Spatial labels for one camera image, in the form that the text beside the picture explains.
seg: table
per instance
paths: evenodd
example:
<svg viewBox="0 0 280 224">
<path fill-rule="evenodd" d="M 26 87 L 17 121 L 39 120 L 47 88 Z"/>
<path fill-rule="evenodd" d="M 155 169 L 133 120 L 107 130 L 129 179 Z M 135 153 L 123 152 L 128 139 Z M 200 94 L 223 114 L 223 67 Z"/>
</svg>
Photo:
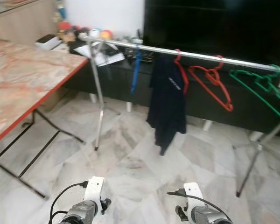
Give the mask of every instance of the table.
<svg viewBox="0 0 280 224">
<path fill-rule="evenodd" d="M 2 164 L 0 168 L 42 198 L 45 195 L 21 177 L 60 132 L 82 143 L 84 141 L 54 125 L 37 107 L 86 62 L 87 59 L 83 56 L 45 51 L 0 40 L 0 140 L 32 113 L 32 121 L 23 124 L 26 128 L 0 153 L 0 157 L 35 123 L 36 114 L 57 130 L 19 176 Z"/>
</svg>

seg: wooden cabinet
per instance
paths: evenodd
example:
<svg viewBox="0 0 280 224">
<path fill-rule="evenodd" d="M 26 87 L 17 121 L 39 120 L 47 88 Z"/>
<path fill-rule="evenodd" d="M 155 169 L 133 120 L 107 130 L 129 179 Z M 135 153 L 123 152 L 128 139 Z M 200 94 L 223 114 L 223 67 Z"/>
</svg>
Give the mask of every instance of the wooden cabinet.
<svg viewBox="0 0 280 224">
<path fill-rule="evenodd" d="M 0 13 L 0 39 L 34 45 L 37 39 L 57 32 L 54 12 L 53 0 L 37 0 Z"/>
</svg>

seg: clothes rack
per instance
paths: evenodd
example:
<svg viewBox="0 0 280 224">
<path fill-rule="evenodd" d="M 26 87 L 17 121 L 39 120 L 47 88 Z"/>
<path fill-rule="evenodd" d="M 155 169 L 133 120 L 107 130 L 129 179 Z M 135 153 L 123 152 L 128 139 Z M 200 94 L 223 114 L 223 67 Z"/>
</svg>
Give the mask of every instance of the clothes rack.
<svg viewBox="0 0 280 224">
<path fill-rule="evenodd" d="M 98 99 L 99 99 L 99 103 L 100 103 L 97 137 L 95 140 L 95 151 L 97 151 L 98 147 L 99 147 L 99 138 L 100 138 L 102 123 L 103 123 L 105 103 L 103 100 L 103 94 L 102 94 L 102 90 L 101 90 L 101 86 L 100 86 L 100 81 L 98 78 L 98 70 L 97 70 L 97 67 L 96 67 L 95 61 L 94 61 L 95 54 L 94 54 L 93 48 L 91 46 L 92 42 L 110 43 L 110 44 L 114 44 L 114 45 L 121 46 L 121 47 L 127 47 L 127 48 L 133 48 L 133 49 L 138 48 L 141 50 L 153 51 L 153 52 L 158 52 L 158 53 L 162 53 L 162 54 L 180 55 L 183 57 L 190 57 L 190 58 L 196 58 L 196 59 L 202 59 L 202 60 L 214 61 L 214 62 L 223 61 L 224 63 L 227 63 L 227 64 L 245 66 L 245 67 L 261 69 L 261 70 L 276 71 L 276 68 L 273 66 L 270 66 L 270 65 L 245 62 L 245 61 L 240 61 L 240 60 L 235 60 L 235 59 L 220 58 L 220 57 L 216 57 L 216 56 L 202 55 L 202 54 L 196 54 L 196 53 L 190 53 L 190 52 L 182 52 L 182 51 L 176 51 L 176 50 L 170 50 L 170 49 L 162 49 L 162 48 L 150 47 L 150 46 L 145 46 L 145 45 L 120 42 L 120 41 L 103 40 L 103 39 L 98 39 L 98 38 L 93 38 L 93 37 L 85 37 L 84 40 L 86 40 L 86 42 L 89 46 L 89 49 L 90 49 L 91 68 L 93 71 L 94 80 L 95 80 L 96 88 L 98 91 Z M 264 144 L 267 143 L 272 137 L 274 137 L 279 131 L 280 131 L 280 123 L 263 140 L 261 140 L 258 143 L 257 151 L 255 152 L 255 154 L 253 156 L 253 159 L 245 174 L 245 178 L 244 178 L 239 190 L 237 190 L 237 192 L 236 192 L 237 197 L 240 197 L 241 192 L 244 189 L 244 186 L 246 184 L 246 181 L 248 180 L 249 175 L 255 165 L 256 159 L 264 147 Z"/>
</svg>

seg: clothes hanger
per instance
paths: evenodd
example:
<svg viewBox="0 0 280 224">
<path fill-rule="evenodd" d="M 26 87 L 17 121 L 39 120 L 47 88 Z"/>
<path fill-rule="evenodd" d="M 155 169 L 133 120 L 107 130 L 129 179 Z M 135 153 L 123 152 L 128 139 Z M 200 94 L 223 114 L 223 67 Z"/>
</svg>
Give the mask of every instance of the clothes hanger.
<svg viewBox="0 0 280 224">
<path fill-rule="evenodd" d="M 134 68 L 134 73 L 133 73 L 132 87 L 131 87 L 131 91 L 130 91 L 131 94 L 133 94 L 135 89 L 136 89 L 141 59 L 142 59 L 142 54 L 139 51 L 139 45 L 137 45 L 137 47 L 136 47 L 136 62 L 135 62 L 135 68 Z"/>
<path fill-rule="evenodd" d="M 178 55 L 176 57 L 176 59 L 174 59 L 174 63 L 178 66 L 179 70 L 181 71 L 181 74 L 182 74 L 182 79 L 183 79 L 183 82 L 184 82 L 184 87 L 183 87 L 183 94 L 186 95 L 187 94 L 187 91 L 188 91 L 188 86 L 189 86 L 189 80 L 188 80 L 188 77 L 187 77 L 187 74 L 185 72 L 185 70 L 183 69 L 182 65 L 179 63 L 179 60 L 181 59 L 181 50 L 179 49 L 175 49 L 177 52 L 178 52 Z"/>
<path fill-rule="evenodd" d="M 223 85 L 223 83 L 221 82 L 220 80 L 220 76 L 219 76 L 219 73 L 218 73 L 218 70 L 220 68 L 223 67 L 223 61 L 221 60 L 219 65 L 213 69 L 206 69 L 204 67 L 201 67 L 201 66 L 190 66 L 189 67 L 189 72 L 190 74 L 197 80 L 197 82 L 199 82 L 199 84 L 216 100 L 218 101 L 218 103 L 224 107 L 227 111 L 231 112 L 233 110 L 233 105 L 231 104 L 231 98 L 229 96 L 229 93 L 228 91 L 226 90 L 225 86 Z M 208 80 L 210 80 L 210 82 L 213 84 L 213 85 L 216 85 L 216 86 L 220 86 L 220 88 L 222 89 L 225 97 L 226 97 L 226 100 L 227 102 L 226 103 L 223 103 L 204 83 L 203 81 L 201 81 L 200 78 L 198 78 L 198 76 L 195 74 L 195 69 L 201 69 L 205 72 L 205 76 L 207 77 Z"/>
<path fill-rule="evenodd" d="M 275 92 L 275 95 L 280 100 L 280 92 L 279 90 L 272 84 L 272 78 L 279 77 L 279 67 L 277 65 L 271 64 L 271 66 L 274 66 L 276 68 L 276 72 L 274 74 L 269 74 L 265 76 L 258 75 L 256 73 L 248 72 L 245 70 L 230 70 L 229 75 L 237 80 L 239 83 L 241 83 L 244 87 L 246 87 L 248 90 L 250 90 L 252 93 L 254 93 L 259 99 L 261 99 L 268 107 L 270 107 L 276 114 L 280 116 L 280 112 L 274 108 L 269 102 L 267 102 L 261 95 L 259 95 L 256 91 L 254 91 L 251 87 L 249 87 L 246 83 L 241 81 L 238 78 L 238 75 L 246 75 L 255 77 L 254 83 L 259 86 L 262 90 L 265 92 Z M 260 81 L 266 81 L 267 87 L 262 85 Z"/>
</svg>

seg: red table edge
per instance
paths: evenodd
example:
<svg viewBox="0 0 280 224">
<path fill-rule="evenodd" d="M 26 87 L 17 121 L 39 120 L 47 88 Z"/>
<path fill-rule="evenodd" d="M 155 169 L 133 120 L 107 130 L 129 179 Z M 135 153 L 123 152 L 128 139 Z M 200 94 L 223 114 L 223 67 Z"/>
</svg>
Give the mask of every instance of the red table edge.
<svg viewBox="0 0 280 224">
<path fill-rule="evenodd" d="M 36 109 L 43 101 L 45 101 L 55 90 L 57 90 L 62 84 L 64 84 L 70 77 L 72 77 L 78 70 L 80 70 L 86 63 L 88 59 L 78 65 L 67 77 L 65 77 L 60 83 L 58 83 L 53 89 L 51 89 L 43 98 L 41 98 L 36 104 L 34 104 L 29 110 L 27 110 L 23 115 L 21 115 L 11 126 L 4 130 L 0 134 L 0 140 L 5 137 L 13 128 L 15 128 L 25 117 L 27 117 L 34 109 Z"/>
</svg>

